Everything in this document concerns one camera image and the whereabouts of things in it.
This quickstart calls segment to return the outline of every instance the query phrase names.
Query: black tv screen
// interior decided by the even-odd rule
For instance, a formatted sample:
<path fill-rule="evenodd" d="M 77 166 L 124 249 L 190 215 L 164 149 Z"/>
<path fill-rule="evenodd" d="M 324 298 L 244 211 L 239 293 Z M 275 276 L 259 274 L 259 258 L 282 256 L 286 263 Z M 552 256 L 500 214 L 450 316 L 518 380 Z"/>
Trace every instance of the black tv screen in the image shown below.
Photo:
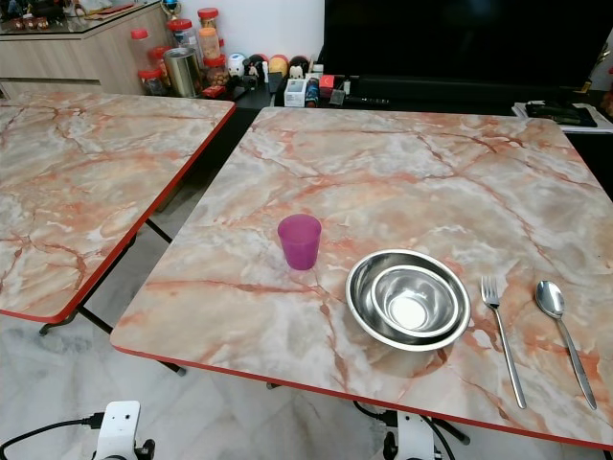
<path fill-rule="evenodd" d="M 581 87 L 611 28 L 613 0 L 326 0 L 324 63 L 336 75 Z"/>

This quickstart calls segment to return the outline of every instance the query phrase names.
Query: tiled floor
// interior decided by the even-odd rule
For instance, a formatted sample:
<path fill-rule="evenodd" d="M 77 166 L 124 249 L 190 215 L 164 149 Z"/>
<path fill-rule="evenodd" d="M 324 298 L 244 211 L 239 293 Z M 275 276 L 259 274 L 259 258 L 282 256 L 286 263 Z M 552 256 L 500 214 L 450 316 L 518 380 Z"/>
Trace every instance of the tiled floor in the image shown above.
<path fill-rule="evenodd" d="M 206 180 L 187 181 L 153 219 L 174 234 Z M 114 324 L 166 248 L 148 228 L 88 304 Z M 139 443 L 156 442 L 160 460 L 382 459 L 384 427 L 351 402 L 190 369 L 179 378 L 155 361 L 113 350 L 82 317 L 37 333 L 40 324 L 0 316 L 0 441 L 100 411 L 111 401 L 142 405 Z M 458 460 L 602 460 L 599 450 L 457 425 L 472 439 L 448 436 Z M 98 432 L 60 428 L 10 448 L 10 459 L 90 460 Z"/>

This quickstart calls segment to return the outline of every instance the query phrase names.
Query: marble-pattern tabletop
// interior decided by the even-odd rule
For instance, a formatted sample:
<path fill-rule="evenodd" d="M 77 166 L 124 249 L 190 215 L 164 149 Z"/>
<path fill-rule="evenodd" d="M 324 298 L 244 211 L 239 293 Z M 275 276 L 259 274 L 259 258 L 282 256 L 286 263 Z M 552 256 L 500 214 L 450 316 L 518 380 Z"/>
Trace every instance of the marble-pattern tabletop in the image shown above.
<path fill-rule="evenodd" d="M 319 258 L 290 269 L 276 228 L 322 221 Z M 349 270 L 385 248 L 427 253 L 464 282 L 454 344 L 410 353 L 360 329 Z M 520 409 L 481 275 L 500 308 L 528 403 Z M 558 283 L 598 409 L 552 318 Z M 266 108 L 160 262 L 111 342 L 120 351 L 536 437 L 613 446 L 613 204 L 552 122 Z"/>
<path fill-rule="evenodd" d="M 65 318 L 233 103 L 56 93 L 0 103 L 0 312 Z"/>

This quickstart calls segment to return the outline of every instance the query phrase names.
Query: fork handle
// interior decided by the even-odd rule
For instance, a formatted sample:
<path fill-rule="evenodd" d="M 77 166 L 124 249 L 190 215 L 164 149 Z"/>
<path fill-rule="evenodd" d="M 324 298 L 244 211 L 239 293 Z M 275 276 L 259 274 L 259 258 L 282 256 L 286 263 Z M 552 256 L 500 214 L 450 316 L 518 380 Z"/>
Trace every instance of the fork handle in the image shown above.
<path fill-rule="evenodd" d="M 515 363 L 513 362 L 513 355 L 511 353 L 511 347 L 507 341 L 507 335 L 505 334 L 505 327 L 502 325 L 502 319 L 498 310 L 494 310 L 496 320 L 498 321 L 498 328 L 500 329 L 500 338 L 502 339 L 502 348 L 505 350 L 505 358 L 507 359 L 507 367 L 509 368 L 509 374 L 511 375 L 511 383 L 513 385 L 513 391 L 515 392 L 515 398 L 517 399 L 517 405 L 522 409 L 526 408 L 526 398 L 524 398 L 524 392 L 521 389 L 521 383 L 519 382 L 519 376 L 515 369 Z"/>

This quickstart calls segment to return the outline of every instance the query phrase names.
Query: metal spoon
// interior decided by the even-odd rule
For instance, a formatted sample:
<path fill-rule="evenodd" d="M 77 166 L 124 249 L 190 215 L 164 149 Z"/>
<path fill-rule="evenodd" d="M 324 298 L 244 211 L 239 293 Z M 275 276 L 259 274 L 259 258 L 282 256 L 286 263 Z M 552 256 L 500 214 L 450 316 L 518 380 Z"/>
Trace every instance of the metal spoon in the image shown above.
<path fill-rule="evenodd" d="M 562 322 L 562 314 L 564 313 L 564 298 L 562 297 L 562 292 L 559 290 L 559 287 L 557 287 L 556 284 L 552 283 L 551 281 L 541 281 L 536 286 L 536 303 L 541 310 L 557 320 L 557 324 L 562 331 L 564 340 L 566 340 L 568 351 L 571 354 L 571 361 L 573 362 L 573 368 L 575 369 L 575 375 L 579 381 L 579 386 L 581 387 L 581 390 L 583 390 L 585 399 L 590 404 L 590 407 L 592 407 L 592 409 L 596 409 L 596 400 L 594 399 L 594 393 L 592 393 L 590 382 L 587 380 L 585 370 L 581 365 L 581 361 L 579 360 L 579 355 L 577 355 L 577 350 L 575 350 L 575 345 L 573 344 L 571 335 L 568 333 L 566 326 L 564 326 L 564 323 Z"/>

